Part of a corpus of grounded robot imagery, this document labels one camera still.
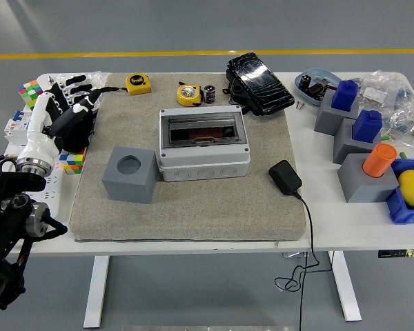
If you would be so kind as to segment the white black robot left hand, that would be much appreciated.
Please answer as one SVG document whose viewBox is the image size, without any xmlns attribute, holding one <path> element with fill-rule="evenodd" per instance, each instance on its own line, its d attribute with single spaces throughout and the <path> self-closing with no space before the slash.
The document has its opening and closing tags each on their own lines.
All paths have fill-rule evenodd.
<svg viewBox="0 0 414 331">
<path fill-rule="evenodd" d="M 49 84 L 32 110 L 27 143 L 17 157 L 18 172 L 49 176 L 65 135 L 93 113 L 101 95 L 97 74 L 64 74 L 50 77 Z"/>
</svg>

